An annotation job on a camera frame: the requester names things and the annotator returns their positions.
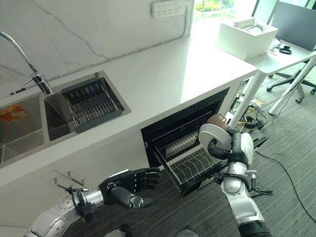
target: power strip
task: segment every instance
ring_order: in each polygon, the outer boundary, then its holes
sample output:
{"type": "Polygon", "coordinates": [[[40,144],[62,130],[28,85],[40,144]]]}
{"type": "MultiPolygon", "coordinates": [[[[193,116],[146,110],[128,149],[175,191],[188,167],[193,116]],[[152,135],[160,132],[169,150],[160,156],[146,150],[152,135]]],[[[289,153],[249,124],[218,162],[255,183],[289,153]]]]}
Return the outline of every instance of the power strip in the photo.
{"type": "Polygon", "coordinates": [[[154,2],[152,5],[152,15],[155,19],[183,15],[185,6],[185,0],[154,2]]]}

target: faucet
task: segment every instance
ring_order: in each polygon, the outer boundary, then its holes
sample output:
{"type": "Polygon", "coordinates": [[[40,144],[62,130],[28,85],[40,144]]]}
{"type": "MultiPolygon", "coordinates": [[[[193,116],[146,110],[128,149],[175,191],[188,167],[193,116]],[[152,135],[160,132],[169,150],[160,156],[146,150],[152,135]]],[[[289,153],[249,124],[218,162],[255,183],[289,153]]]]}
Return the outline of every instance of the faucet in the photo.
{"type": "Polygon", "coordinates": [[[27,83],[29,83],[33,80],[45,95],[53,94],[53,91],[50,88],[44,75],[36,68],[34,63],[31,62],[31,60],[25,54],[25,52],[23,51],[21,46],[10,35],[8,35],[7,33],[3,32],[3,31],[0,32],[0,36],[7,39],[15,47],[15,49],[21,54],[24,61],[30,66],[30,68],[34,72],[31,74],[31,79],[24,82],[23,85],[26,85],[27,83]]]}

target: desk leg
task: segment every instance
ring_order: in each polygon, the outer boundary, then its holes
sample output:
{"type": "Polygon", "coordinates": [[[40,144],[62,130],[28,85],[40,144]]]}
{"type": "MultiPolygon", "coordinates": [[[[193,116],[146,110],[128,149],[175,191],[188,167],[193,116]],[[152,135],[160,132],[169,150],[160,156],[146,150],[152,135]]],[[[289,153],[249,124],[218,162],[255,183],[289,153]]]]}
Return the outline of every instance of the desk leg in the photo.
{"type": "Polygon", "coordinates": [[[296,89],[297,85],[301,83],[301,80],[303,79],[303,77],[310,71],[310,69],[315,65],[315,63],[316,63],[316,56],[314,56],[313,58],[309,60],[306,66],[302,69],[302,71],[296,77],[294,82],[286,89],[286,91],[282,94],[281,98],[279,98],[279,100],[269,110],[270,115],[275,114],[275,112],[279,109],[280,104],[284,102],[290,96],[291,93],[289,92],[296,89]]]}
{"type": "Polygon", "coordinates": [[[254,95],[256,94],[257,90],[259,89],[260,85],[262,84],[263,80],[266,78],[267,74],[257,70],[255,77],[252,79],[251,85],[247,90],[247,93],[239,105],[234,117],[230,121],[229,125],[234,128],[241,116],[244,114],[245,110],[247,109],[250,101],[253,99],[254,95]]]}

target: office chair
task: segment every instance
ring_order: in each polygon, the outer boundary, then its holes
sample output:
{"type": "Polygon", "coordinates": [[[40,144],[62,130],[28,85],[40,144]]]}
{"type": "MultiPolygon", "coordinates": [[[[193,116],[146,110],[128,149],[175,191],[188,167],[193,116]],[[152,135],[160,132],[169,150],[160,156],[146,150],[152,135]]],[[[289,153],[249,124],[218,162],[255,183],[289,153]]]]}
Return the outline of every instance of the office chair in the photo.
{"type": "MultiPolygon", "coordinates": [[[[284,85],[284,84],[287,84],[287,83],[292,83],[296,77],[299,75],[299,73],[301,72],[302,69],[300,69],[295,75],[288,75],[288,74],[284,74],[284,73],[275,73],[276,75],[280,76],[280,77],[283,77],[283,78],[286,78],[287,80],[284,80],[284,81],[281,81],[279,83],[275,83],[271,86],[268,86],[267,87],[267,92],[270,92],[272,90],[273,87],[276,87],[276,86],[279,86],[279,85],[284,85]]],[[[315,94],[316,92],[316,85],[313,84],[313,83],[310,83],[309,81],[306,81],[304,80],[304,78],[306,77],[306,75],[308,74],[306,73],[303,77],[303,80],[301,81],[301,83],[297,86],[297,90],[300,94],[300,97],[295,99],[296,103],[301,103],[302,100],[304,99],[305,95],[304,95],[304,92],[303,92],[303,89],[302,89],[302,86],[301,84],[304,84],[304,85],[308,85],[310,87],[313,87],[313,89],[311,90],[311,94],[315,94]]]]}

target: dishwasher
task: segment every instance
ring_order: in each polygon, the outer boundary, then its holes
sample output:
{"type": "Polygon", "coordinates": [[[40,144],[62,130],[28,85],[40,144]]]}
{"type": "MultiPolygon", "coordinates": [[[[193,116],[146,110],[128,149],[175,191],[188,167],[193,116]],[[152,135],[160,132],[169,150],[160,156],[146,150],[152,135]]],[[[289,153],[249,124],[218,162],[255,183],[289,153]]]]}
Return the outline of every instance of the dishwasher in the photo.
{"type": "Polygon", "coordinates": [[[150,167],[163,165],[181,196],[198,189],[204,180],[227,164],[203,149],[198,131],[218,113],[228,90],[141,129],[150,167]]]}

